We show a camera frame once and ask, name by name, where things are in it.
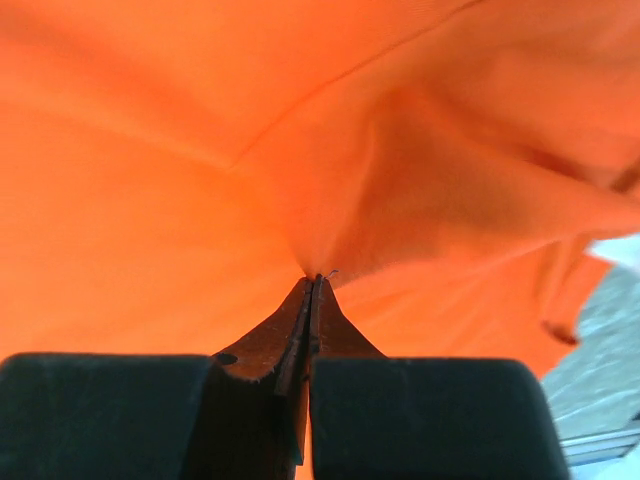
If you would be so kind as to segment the orange t shirt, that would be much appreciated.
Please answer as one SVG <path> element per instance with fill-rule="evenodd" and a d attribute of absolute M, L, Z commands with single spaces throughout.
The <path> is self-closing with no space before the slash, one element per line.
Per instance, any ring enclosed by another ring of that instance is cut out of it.
<path fill-rule="evenodd" d="M 211 356 L 323 276 L 539 382 L 638 231 L 635 1 L 1 5 L 1 364 Z"/>

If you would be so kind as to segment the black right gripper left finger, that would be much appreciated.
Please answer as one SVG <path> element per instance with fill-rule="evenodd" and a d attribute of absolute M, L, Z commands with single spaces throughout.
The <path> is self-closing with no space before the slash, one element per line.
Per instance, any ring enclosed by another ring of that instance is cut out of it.
<path fill-rule="evenodd" d="M 312 284 L 211 355 L 29 352 L 1 364 L 5 479 L 291 479 Z"/>

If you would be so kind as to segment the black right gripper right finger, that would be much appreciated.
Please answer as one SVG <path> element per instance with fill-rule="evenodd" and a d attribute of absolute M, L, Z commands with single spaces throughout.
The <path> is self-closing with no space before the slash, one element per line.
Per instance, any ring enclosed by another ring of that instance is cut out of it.
<path fill-rule="evenodd" d="M 541 385 L 521 362 L 383 355 L 329 280 L 310 305 L 317 479 L 566 479 Z"/>

